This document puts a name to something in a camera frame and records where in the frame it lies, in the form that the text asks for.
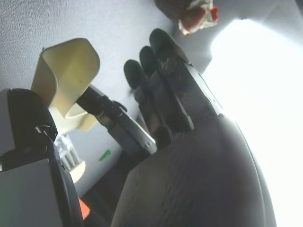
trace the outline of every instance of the red food item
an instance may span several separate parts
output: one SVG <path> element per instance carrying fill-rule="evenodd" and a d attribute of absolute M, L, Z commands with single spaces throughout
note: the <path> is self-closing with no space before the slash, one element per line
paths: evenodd
<path fill-rule="evenodd" d="M 219 18 L 218 18 L 218 12 L 219 12 L 219 9 L 217 7 L 213 7 L 211 10 L 210 10 L 211 14 L 212 14 L 212 18 L 214 21 L 217 21 Z"/>
<path fill-rule="evenodd" d="M 200 22 L 205 17 L 205 10 L 201 7 L 194 7 L 184 12 L 180 20 L 183 27 L 189 31 L 193 32 L 198 29 Z"/>

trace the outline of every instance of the orange object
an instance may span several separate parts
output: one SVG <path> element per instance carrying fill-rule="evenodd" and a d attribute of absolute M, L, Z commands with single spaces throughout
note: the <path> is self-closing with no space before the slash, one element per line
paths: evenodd
<path fill-rule="evenodd" d="M 79 203 L 80 203 L 80 208 L 81 208 L 81 212 L 82 212 L 82 217 L 84 220 L 89 215 L 90 209 L 81 199 L 79 199 Z"/>

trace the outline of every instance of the green piece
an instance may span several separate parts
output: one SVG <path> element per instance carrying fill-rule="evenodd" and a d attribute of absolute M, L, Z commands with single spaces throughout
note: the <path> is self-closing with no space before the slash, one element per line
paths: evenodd
<path fill-rule="evenodd" d="M 108 149 L 103 155 L 102 157 L 99 159 L 99 161 L 103 161 L 104 159 L 106 159 L 107 157 L 109 157 L 111 154 L 111 150 Z"/>

